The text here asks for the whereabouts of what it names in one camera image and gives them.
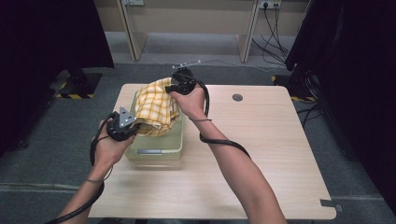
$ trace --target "black curtain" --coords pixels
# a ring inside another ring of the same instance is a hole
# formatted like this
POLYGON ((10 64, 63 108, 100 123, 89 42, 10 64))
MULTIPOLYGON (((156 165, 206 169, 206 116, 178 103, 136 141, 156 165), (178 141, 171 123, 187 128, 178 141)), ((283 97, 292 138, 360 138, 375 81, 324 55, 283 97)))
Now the black curtain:
POLYGON ((317 74, 346 140, 396 214, 396 3, 345 1, 337 48, 317 74))
POLYGON ((92 0, 0 1, 0 63, 0 155, 28 133, 61 71, 114 67, 92 0))

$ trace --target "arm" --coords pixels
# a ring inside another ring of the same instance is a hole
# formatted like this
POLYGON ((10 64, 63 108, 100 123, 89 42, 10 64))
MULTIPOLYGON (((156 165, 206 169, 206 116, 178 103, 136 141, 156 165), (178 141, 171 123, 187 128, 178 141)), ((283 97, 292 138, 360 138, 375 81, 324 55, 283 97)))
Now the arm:
MULTIPOLYGON (((106 125, 100 133, 99 139, 105 136, 107 136, 106 125)), ((109 137, 99 141, 96 146, 95 164, 88 174, 87 181, 82 183, 59 217, 67 215, 80 208, 97 193, 103 182, 100 180, 105 179, 105 176, 110 171, 111 167, 121 159, 125 149, 131 145, 133 141, 134 136, 123 142, 116 142, 109 137)), ((91 208, 87 209, 83 213, 65 221, 64 223, 86 223, 90 209, 91 208)))
MULTIPOLYGON (((187 96, 171 92, 183 113, 191 119, 206 119, 204 91, 196 87, 187 96)), ((195 126, 205 138, 227 139, 209 120, 195 121, 195 126)), ((230 188, 241 202, 252 224, 286 223, 276 196, 256 164, 241 150, 218 144, 209 144, 219 168, 230 188)))

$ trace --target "hand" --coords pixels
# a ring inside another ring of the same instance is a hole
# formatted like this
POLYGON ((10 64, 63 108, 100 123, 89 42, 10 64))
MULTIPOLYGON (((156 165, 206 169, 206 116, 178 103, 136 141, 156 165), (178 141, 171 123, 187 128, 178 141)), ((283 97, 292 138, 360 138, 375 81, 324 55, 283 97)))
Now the hand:
POLYGON ((95 165, 103 167, 104 169, 110 169, 114 164, 120 161, 123 153, 126 148, 134 142, 135 136, 131 136, 125 141, 117 142, 113 140, 111 137, 108 137, 106 126, 103 127, 102 131, 99 134, 99 138, 106 137, 100 140, 96 146, 95 151, 95 165))
POLYGON ((171 91, 169 94, 177 101, 181 111, 183 111, 187 117, 190 119, 205 118, 205 95, 204 90, 199 85, 196 85, 195 89, 188 95, 182 95, 176 91, 171 91))

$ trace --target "checkered fabric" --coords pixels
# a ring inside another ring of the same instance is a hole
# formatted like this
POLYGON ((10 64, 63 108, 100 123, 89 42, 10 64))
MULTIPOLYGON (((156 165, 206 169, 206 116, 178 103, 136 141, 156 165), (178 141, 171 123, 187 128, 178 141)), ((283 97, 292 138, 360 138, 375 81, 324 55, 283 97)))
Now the checkered fabric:
POLYGON ((165 91, 171 78, 157 80, 141 88, 134 97, 131 113, 142 123, 137 136, 161 136, 172 129, 180 115, 176 101, 165 91))

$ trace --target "wall socket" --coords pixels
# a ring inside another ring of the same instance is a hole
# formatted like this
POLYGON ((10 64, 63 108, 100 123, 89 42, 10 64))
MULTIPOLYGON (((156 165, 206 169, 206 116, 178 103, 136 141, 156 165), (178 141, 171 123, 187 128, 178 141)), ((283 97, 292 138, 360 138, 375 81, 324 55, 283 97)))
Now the wall socket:
POLYGON ((264 8, 264 4, 267 3, 267 9, 275 9, 280 8, 281 0, 261 0, 260 1, 260 8, 264 8))
POLYGON ((122 0, 125 6, 144 6, 144 0, 122 0))

